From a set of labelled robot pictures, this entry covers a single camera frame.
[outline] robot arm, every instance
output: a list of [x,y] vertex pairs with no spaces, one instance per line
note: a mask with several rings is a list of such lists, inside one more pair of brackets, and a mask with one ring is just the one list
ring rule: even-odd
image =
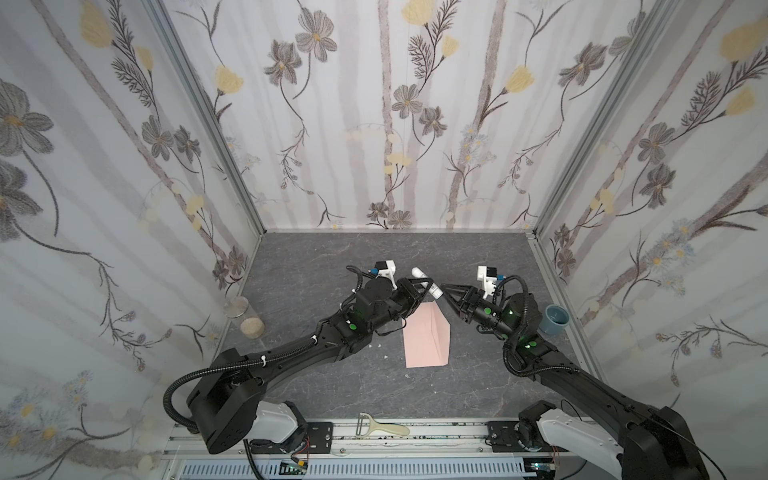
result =
[[[560,446],[624,480],[708,479],[685,420],[672,409],[655,409],[612,389],[541,338],[541,314],[525,282],[521,285],[523,293],[506,303],[502,299],[501,305],[484,300],[484,292],[473,286],[440,286],[454,313],[467,323],[476,322],[481,333],[494,333],[504,341],[502,358],[512,375],[561,394],[602,427],[540,401],[519,415],[521,445],[534,451],[546,443]],[[529,303],[532,314],[526,312]]]
[[[623,480],[709,478],[680,415],[622,395],[580,369],[538,335],[541,314],[523,279],[497,278],[491,301],[487,301],[485,292],[473,286],[443,284],[438,288],[418,269],[413,270],[413,275],[421,278],[401,278],[393,283],[394,264],[377,263],[376,275],[353,266],[347,268],[357,274],[353,294],[333,315],[320,320],[311,335],[266,352],[222,352],[210,368],[189,373],[168,387],[163,397],[166,413],[192,432],[202,434],[212,454],[227,450],[248,435],[257,413],[266,417],[269,412],[293,412],[293,420],[300,418],[289,402],[284,408],[263,402],[260,409],[260,401],[270,387],[287,377],[357,353],[371,342],[373,333],[387,335],[395,331],[379,330],[411,315],[429,291],[446,316],[453,312],[467,323],[476,322],[480,333],[503,341],[502,359],[512,375],[539,381],[560,393],[601,427],[573,419],[551,403],[538,402],[519,415],[517,434],[523,447],[536,451],[545,444],[561,446]],[[365,286],[364,277],[369,279]],[[497,303],[504,284],[513,279],[520,281],[523,293],[501,298]],[[192,419],[188,419],[176,411],[171,398],[176,389],[195,379],[200,381],[187,397],[192,412]],[[279,441],[283,436],[276,434],[273,438]],[[288,445],[302,436],[288,432],[285,438]]]
[[[223,452],[251,430],[259,402],[267,390],[308,367],[336,362],[365,348],[387,323],[411,315],[432,287],[432,281],[401,278],[395,283],[393,262],[381,262],[381,275],[354,266],[357,286],[333,315],[320,320],[313,334],[266,352],[240,355],[222,352],[208,369],[187,374],[173,382],[163,397],[166,413],[177,423],[203,436],[208,452]],[[369,278],[363,286],[363,278]],[[173,407],[171,398],[183,384],[200,379],[187,397],[192,419]]]

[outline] floral wallpaper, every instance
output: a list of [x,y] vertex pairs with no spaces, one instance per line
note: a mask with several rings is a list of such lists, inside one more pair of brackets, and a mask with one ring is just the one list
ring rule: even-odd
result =
[[268,228],[532,228],[652,2],[165,0]]
[[767,122],[768,8],[683,2],[540,232],[610,383],[735,478],[768,466]]
[[140,4],[5,2],[0,41],[3,474],[160,478],[257,239]]

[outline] pink paper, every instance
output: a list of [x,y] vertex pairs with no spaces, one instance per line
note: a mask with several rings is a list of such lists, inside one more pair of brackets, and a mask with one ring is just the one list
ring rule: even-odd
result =
[[446,365],[451,324],[435,302],[422,303],[408,317],[402,341],[406,347],[406,368]]

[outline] gray flower pattern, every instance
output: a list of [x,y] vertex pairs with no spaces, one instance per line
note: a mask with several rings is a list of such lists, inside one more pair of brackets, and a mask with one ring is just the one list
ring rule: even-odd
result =
[[422,102],[416,100],[416,97],[419,95],[416,91],[417,88],[416,84],[410,87],[400,85],[395,90],[394,95],[397,102],[392,105],[392,109],[400,111],[400,118],[408,118],[411,113],[418,114],[422,110]]
[[570,250],[563,250],[558,253],[558,268],[562,270],[563,276],[571,275],[571,269],[576,266],[576,259],[573,252]]
[[371,220],[378,220],[381,218],[387,217],[387,212],[389,212],[389,207],[387,207],[384,202],[378,202],[373,203],[371,202],[371,213],[367,215],[367,217]]
[[664,197],[664,189],[672,188],[672,180],[676,174],[666,164],[660,164],[648,172],[648,185],[640,190],[640,195],[650,195],[648,208],[656,208],[664,205],[667,199]]
[[560,245],[565,245],[571,239],[571,230],[566,227],[565,223],[560,226],[559,230],[554,231],[554,242]]
[[277,43],[272,40],[270,58],[275,62],[271,67],[264,68],[264,73],[270,76],[270,83],[279,85],[285,77],[292,84],[296,83],[296,69],[301,66],[301,57],[296,52],[292,42]]
[[422,112],[422,116],[419,117],[419,123],[424,125],[422,135],[427,135],[429,132],[434,131],[435,135],[440,137],[448,125],[443,124],[440,120],[443,115],[440,111],[440,107],[425,108]]
[[637,31],[640,30],[640,26],[643,24],[643,20],[645,20],[645,12],[640,12],[637,17],[632,18],[629,25],[627,25],[627,33],[629,35],[614,38],[611,47],[608,49],[608,54],[615,57],[629,50],[635,35],[637,35]]
[[227,268],[227,264],[224,260],[216,260],[214,265],[214,278],[219,280],[219,290],[222,290],[227,286],[227,275],[229,275],[230,269]]
[[29,99],[21,88],[0,81],[0,155],[16,155],[24,144],[39,154],[51,153],[53,144],[40,134],[51,128],[50,118],[29,111]]
[[233,275],[240,275],[240,272],[245,270],[246,257],[237,249],[237,245],[232,246],[232,251],[229,255],[230,268]]
[[389,225],[395,230],[410,228],[411,224],[411,212],[395,210],[389,215]]
[[160,125],[154,118],[154,115],[149,116],[149,121],[145,121],[141,124],[141,137],[145,142],[152,145],[152,157],[157,158],[158,155],[163,156],[163,160],[170,158],[169,148],[174,147],[174,137],[169,131],[160,132]]
[[176,138],[176,146],[178,147],[179,152],[187,154],[187,160],[192,163],[194,155],[200,155],[200,141],[192,140],[190,138],[190,132],[187,131],[183,125],[179,125],[179,129],[174,134],[174,137]]
[[19,237],[15,215],[37,215],[43,211],[22,192],[27,174],[21,168],[0,159],[0,242]]
[[558,82],[561,87],[567,85],[570,81],[576,80],[576,83],[583,85],[587,83],[587,78],[593,70],[603,66],[605,63],[605,45],[593,45],[590,41],[586,47],[581,49],[581,52],[574,57],[576,65],[570,68],[563,68],[560,70],[560,81]]
[[304,53],[315,52],[315,58],[327,61],[327,51],[336,51],[336,43],[330,38],[333,33],[333,22],[324,12],[315,10],[314,15],[308,8],[301,8],[299,23],[306,30],[296,34],[296,46]]
[[673,136],[674,128],[667,128],[667,124],[663,121],[655,124],[648,131],[648,137],[641,138],[638,143],[643,150],[638,154],[637,159],[645,162],[650,158],[651,163],[658,164],[667,156],[662,147],[669,144]]

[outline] white cap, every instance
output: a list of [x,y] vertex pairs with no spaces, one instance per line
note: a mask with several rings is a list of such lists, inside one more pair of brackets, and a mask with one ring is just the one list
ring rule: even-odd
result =
[[[411,269],[411,275],[415,276],[416,278],[427,277],[426,273],[422,272],[422,269],[418,268],[417,266],[414,266]],[[440,288],[437,286],[437,283],[433,283],[432,286],[429,287],[429,294],[435,297],[435,300],[437,300],[442,296],[442,290],[440,290]]]

